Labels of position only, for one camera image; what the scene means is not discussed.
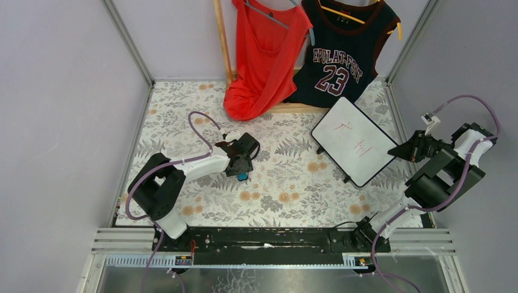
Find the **blue whiteboard eraser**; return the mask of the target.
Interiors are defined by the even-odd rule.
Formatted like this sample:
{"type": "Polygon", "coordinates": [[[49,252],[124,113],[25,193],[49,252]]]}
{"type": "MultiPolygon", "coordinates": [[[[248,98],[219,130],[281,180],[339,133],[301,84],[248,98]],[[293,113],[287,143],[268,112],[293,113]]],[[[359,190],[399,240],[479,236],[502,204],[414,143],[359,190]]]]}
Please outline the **blue whiteboard eraser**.
{"type": "Polygon", "coordinates": [[[249,178],[247,173],[240,173],[236,177],[237,177],[239,182],[247,181],[248,178],[249,178]]]}

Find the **white whiteboard black frame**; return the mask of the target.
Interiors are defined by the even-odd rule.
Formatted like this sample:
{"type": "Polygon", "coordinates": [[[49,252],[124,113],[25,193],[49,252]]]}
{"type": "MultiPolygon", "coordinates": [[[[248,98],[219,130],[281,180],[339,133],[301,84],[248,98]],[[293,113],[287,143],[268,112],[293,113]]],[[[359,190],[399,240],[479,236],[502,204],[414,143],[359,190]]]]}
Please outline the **white whiteboard black frame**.
{"type": "Polygon", "coordinates": [[[398,144],[345,97],[325,113],[310,132],[312,138],[357,187],[366,186],[395,157],[398,144]]]}

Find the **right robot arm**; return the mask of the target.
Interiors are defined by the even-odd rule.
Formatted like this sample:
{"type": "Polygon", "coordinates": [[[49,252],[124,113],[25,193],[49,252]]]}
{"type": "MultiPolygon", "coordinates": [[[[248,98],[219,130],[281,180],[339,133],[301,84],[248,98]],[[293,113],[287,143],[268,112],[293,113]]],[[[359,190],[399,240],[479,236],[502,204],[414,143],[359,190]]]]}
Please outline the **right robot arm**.
{"type": "Polygon", "coordinates": [[[378,248],[408,220],[428,212],[442,211],[479,183],[485,176],[480,157],[497,142],[497,136],[477,123],[465,123],[451,136],[451,143],[425,131],[388,151],[409,162],[426,163],[405,183],[403,196],[390,208],[364,217],[351,233],[357,251],[378,248]]]}

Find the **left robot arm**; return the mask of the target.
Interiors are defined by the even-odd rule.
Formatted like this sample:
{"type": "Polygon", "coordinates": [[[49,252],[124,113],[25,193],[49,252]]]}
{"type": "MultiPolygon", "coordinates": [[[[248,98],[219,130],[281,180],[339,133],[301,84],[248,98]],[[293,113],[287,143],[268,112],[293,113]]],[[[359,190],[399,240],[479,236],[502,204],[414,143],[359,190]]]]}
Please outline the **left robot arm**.
{"type": "Polygon", "coordinates": [[[207,154],[184,161],[173,162],[156,153],[130,183],[127,203],[134,200],[164,234],[178,239],[188,229],[173,210],[184,184],[217,173],[246,181],[259,150],[259,141],[246,132],[238,139],[216,143],[207,154]]]}

